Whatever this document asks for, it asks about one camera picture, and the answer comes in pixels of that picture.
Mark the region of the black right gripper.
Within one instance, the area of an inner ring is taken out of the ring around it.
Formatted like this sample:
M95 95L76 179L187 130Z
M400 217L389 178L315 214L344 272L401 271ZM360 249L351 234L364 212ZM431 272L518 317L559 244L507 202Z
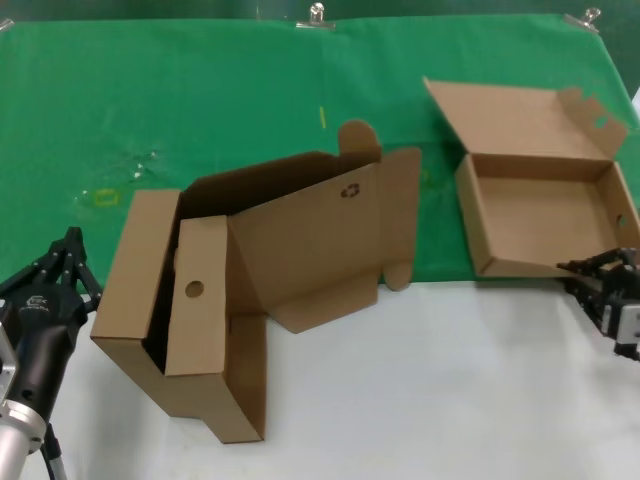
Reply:
M608 319L606 305L639 302L636 253L636 248L614 248L584 260L557 264L559 269L582 275L564 278L564 289L575 297L595 326L602 326Z

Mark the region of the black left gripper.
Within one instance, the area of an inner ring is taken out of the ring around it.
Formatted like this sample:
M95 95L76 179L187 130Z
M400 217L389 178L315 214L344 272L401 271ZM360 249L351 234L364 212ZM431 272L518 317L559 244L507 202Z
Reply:
M76 283L89 296L84 302ZM50 415L88 313L103 289L87 265L83 233L69 227L47 252L1 283L1 298L17 313L18 373L8 399Z

